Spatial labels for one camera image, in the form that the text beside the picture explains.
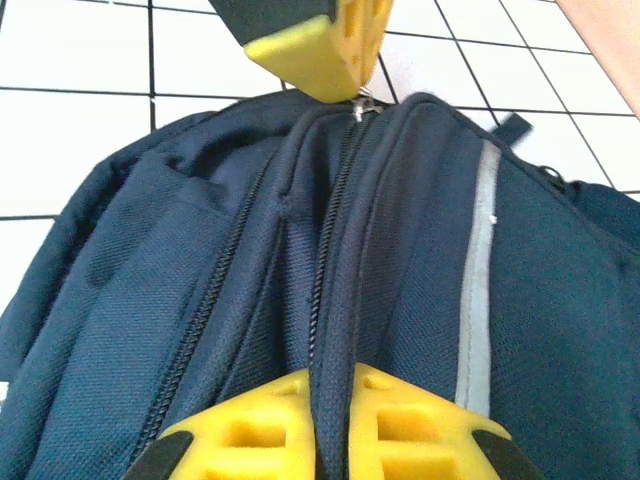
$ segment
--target zipper pull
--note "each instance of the zipper pull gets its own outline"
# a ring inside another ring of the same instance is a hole
[[[381,113],[382,107],[375,104],[371,90],[366,87],[360,87],[358,97],[351,100],[353,103],[353,115],[356,117],[356,122],[362,122],[362,117],[365,113],[375,112]]]

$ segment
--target navy blue backpack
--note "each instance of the navy blue backpack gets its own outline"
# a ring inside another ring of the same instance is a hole
[[[0,479],[121,478],[306,367],[317,478],[348,478],[356,362],[494,419],[545,478],[640,478],[640,204],[507,127],[288,91],[98,164],[0,319]]]

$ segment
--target zipper teeth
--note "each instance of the zipper teeth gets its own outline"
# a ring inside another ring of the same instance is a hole
[[[151,407],[149,408],[149,413],[147,414],[147,418],[145,419],[142,430],[140,431],[136,447],[131,454],[130,464],[132,464],[142,451],[153,440],[155,440],[160,432],[160,427],[162,426],[162,422],[169,410],[173,397],[178,390],[180,381],[182,380],[184,372],[189,365],[189,361],[193,356],[193,352],[195,351],[198,341],[207,326],[207,322],[213,313],[215,304],[218,301],[222,285],[224,284],[231,262],[235,256],[240,239],[242,238],[247,218],[255,204],[258,196],[258,190],[260,189],[262,180],[264,179],[267,167],[274,156],[275,153],[271,155],[263,165],[256,180],[251,186],[251,190],[249,190],[242,209],[234,219],[233,226],[225,240],[223,250],[218,257],[211,276],[209,277],[207,288],[205,289],[193,317],[191,317],[191,320],[187,325],[187,329],[180,340],[180,345],[171,360],[171,364],[169,365],[160,388],[153,399]]]
[[[318,320],[320,318],[320,302],[322,300],[322,283],[324,281],[324,275],[327,269],[327,259],[329,256],[329,244],[331,241],[331,233],[338,217],[338,211],[342,198],[344,197],[344,191],[347,186],[347,180],[349,179],[349,173],[355,163],[355,158],[358,153],[358,148],[364,139],[364,134],[367,127],[371,123],[367,121],[371,115],[364,117],[363,123],[354,122],[349,127],[349,130],[345,134],[342,141],[342,158],[340,164],[340,173],[336,179],[335,187],[331,195],[331,201],[327,208],[324,222],[322,224],[322,230],[320,232],[320,241],[318,242],[318,267],[316,269],[316,277],[313,283],[313,297],[311,300],[311,318],[309,320],[309,365],[313,364],[313,357],[315,354],[316,346],[316,333],[318,330]],[[352,145],[356,133],[360,132],[360,135],[355,139],[355,143]]]

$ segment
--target yellow plastic part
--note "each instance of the yellow plastic part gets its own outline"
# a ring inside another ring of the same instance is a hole
[[[309,374],[300,370],[173,425],[193,442],[171,480],[313,480]]]
[[[393,0],[337,0],[327,15],[258,38],[247,56],[282,80],[323,102],[357,95],[376,64]]]
[[[367,365],[356,366],[350,480],[499,480],[471,432],[497,423]]]

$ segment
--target gray reflective stripe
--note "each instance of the gray reflective stripe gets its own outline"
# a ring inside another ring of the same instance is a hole
[[[489,259],[496,222],[494,208],[500,156],[499,148],[484,142],[460,300],[456,403],[487,417],[491,380]]]

